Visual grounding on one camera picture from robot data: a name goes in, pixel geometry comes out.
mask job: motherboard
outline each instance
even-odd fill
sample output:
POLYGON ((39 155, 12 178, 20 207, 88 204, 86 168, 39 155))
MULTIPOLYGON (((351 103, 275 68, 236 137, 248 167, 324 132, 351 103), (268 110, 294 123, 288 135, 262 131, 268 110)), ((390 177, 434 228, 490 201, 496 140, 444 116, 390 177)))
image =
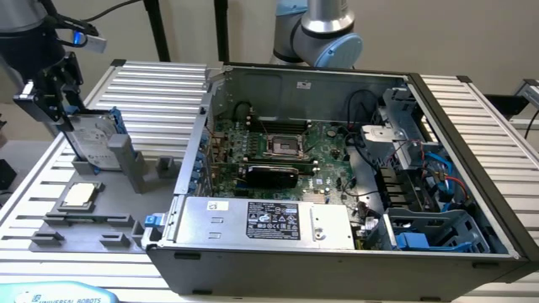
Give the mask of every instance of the motherboard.
POLYGON ((343 126, 222 120, 214 133, 214 196, 347 204, 352 179, 343 126))

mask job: slotted aluminum surface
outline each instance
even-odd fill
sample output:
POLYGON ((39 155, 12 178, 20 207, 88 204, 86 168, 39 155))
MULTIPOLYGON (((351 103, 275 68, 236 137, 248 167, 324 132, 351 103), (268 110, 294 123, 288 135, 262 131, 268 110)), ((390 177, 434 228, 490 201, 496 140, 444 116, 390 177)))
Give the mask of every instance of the slotted aluminum surface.
POLYGON ((146 159, 183 159, 207 92, 207 65, 127 61, 111 67, 90 108, 118 107, 134 147, 146 159))
POLYGON ((498 190, 539 243, 539 154, 471 83, 422 76, 498 190))
MULTIPOLYGON (((94 95, 100 91, 103 84, 104 81, 98 84, 94 95)), ((52 210, 54 200, 60 196, 75 173, 71 164, 74 157, 71 147, 59 136, 0 209, 0 283, 79 281, 108 289, 122 302, 238 302, 236 299, 223 297, 178 296, 168 289, 144 254, 52 253, 28 250, 31 235, 43 224, 40 218, 52 210)), ((531 233, 539 239, 539 232, 531 233)), ((455 302, 535 303, 539 297, 538 289, 539 273, 534 273, 518 283, 487 284, 455 302)), ((244 298, 242 301, 312 302, 312 300, 256 298, 244 298)), ((362 301, 324 300, 324 302, 362 301)))

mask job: black pole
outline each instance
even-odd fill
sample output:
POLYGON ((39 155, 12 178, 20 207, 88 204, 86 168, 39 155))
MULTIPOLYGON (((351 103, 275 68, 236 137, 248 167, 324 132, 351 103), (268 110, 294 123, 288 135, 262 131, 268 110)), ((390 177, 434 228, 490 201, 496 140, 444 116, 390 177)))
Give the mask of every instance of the black pole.
POLYGON ((160 62, 171 61, 168 53, 168 44, 166 36, 166 28, 163 26, 162 10, 159 9, 159 0, 144 0, 146 11, 148 12, 150 25, 152 26, 155 47, 158 48, 158 56, 160 62))
POLYGON ((228 62, 228 0, 214 0, 219 61, 228 62))

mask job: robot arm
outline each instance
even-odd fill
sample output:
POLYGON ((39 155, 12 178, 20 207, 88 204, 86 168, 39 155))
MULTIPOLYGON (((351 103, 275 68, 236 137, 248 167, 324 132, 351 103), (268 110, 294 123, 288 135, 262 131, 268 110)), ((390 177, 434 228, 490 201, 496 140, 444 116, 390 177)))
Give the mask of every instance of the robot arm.
POLYGON ((279 0, 272 64, 350 68, 362 50, 346 0, 279 0))
POLYGON ((90 23, 60 15, 52 0, 0 0, 0 55, 24 82, 14 101, 35 120, 71 131, 63 98, 84 109, 79 96, 83 77, 75 53, 66 52, 63 46, 83 47, 86 42, 75 45, 62 40, 56 34, 60 28, 87 38, 99 35, 90 23))

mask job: sticker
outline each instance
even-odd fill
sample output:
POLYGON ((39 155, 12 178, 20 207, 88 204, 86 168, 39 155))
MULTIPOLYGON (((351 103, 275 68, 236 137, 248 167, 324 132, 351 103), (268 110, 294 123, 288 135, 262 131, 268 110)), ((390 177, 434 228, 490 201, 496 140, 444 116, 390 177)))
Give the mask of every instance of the sticker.
POLYGON ((298 82, 296 88, 300 90, 310 90, 311 89, 311 84, 310 82, 298 82))
POLYGON ((298 204, 250 202, 246 233, 251 239, 300 240, 298 204))
POLYGON ((228 201, 208 201, 208 210, 228 210, 228 201))

